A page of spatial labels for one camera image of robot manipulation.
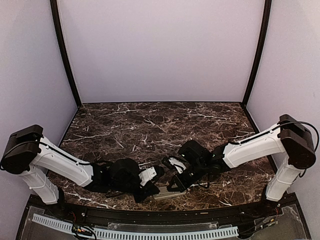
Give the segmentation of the white remote control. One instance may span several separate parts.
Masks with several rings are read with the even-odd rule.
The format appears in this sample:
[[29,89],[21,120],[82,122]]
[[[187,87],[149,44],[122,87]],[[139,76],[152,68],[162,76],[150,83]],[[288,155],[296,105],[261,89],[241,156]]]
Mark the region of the white remote control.
[[171,199],[180,197],[186,194],[186,191],[180,192],[180,191],[168,191],[165,186],[159,187],[159,193],[154,194],[153,198],[155,200],[164,200],[164,199]]

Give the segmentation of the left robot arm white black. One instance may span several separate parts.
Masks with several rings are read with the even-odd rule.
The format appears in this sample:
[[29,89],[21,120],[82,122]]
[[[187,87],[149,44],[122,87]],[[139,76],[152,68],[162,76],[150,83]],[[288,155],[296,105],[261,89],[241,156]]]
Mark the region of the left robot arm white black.
[[155,183],[165,173],[158,165],[142,170],[131,158],[95,163],[78,159],[50,142],[43,135],[43,128],[37,124],[12,133],[0,160],[0,169],[20,176],[60,218],[67,218],[71,208],[64,202],[62,189],[46,177],[42,168],[90,192],[132,194],[137,203],[160,192]]

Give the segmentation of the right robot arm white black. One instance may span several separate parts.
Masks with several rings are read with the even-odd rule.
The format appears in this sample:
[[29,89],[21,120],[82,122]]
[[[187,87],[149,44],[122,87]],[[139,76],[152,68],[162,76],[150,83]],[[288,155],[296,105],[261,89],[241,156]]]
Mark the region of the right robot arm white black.
[[169,192],[184,192],[204,175],[219,175],[247,162],[284,154],[284,160],[267,184],[265,198],[255,205],[255,213],[266,217],[297,177],[316,162],[319,141],[313,141],[308,122],[297,121],[288,114],[270,128],[240,141],[228,142],[209,151],[195,140],[189,140],[178,150],[189,166],[175,174],[167,186]]

